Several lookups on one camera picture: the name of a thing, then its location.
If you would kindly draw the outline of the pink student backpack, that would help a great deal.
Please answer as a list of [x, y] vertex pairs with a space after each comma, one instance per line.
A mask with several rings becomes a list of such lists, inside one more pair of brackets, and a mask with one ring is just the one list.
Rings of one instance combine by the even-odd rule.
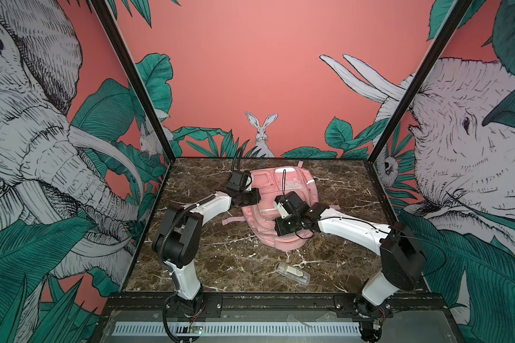
[[318, 190], [311, 173], [297, 166], [257, 169], [250, 173], [251, 187], [259, 191], [257, 204], [242, 208], [241, 217], [222, 221], [246, 222], [265, 245], [283, 252], [301, 248], [313, 236], [301, 220], [318, 202]]

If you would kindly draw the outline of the clear plastic eraser box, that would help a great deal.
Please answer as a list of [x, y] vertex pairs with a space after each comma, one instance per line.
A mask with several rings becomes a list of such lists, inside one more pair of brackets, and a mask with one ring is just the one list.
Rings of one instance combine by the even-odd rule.
[[287, 277], [290, 280], [293, 280], [299, 284], [308, 286], [310, 284], [310, 274], [297, 268], [290, 266], [284, 262], [279, 262], [276, 264], [276, 272], [283, 277]]

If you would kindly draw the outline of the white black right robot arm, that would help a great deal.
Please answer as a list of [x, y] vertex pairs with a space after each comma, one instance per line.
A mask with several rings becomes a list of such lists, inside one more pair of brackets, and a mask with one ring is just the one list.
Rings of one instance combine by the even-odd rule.
[[315, 204], [304, 214], [281, 210], [275, 223], [280, 236], [300, 230], [320, 232], [343, 238], [378, 255], [381, 270], [366, 282], [360, 293], [360, 298], [374, 307], [381, 306], [399, 290], [413, 290], [426, 266], [426, 254], [419, 239], [410, 227], [400, 222], [377, 224]]

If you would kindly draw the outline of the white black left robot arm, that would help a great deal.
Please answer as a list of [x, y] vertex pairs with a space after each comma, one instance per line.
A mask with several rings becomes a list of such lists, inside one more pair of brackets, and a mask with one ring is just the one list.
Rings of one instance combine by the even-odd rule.
[[193, 204], [172, 204], [152, 243], [159, 264], [172, 274], [175, 294], [193, 301], [202, 290], [194, 259], [199, 250], [203, 225], [232, 207], [247, 207], [260, 202], [257, 188], [241, 192], [221, 192]]

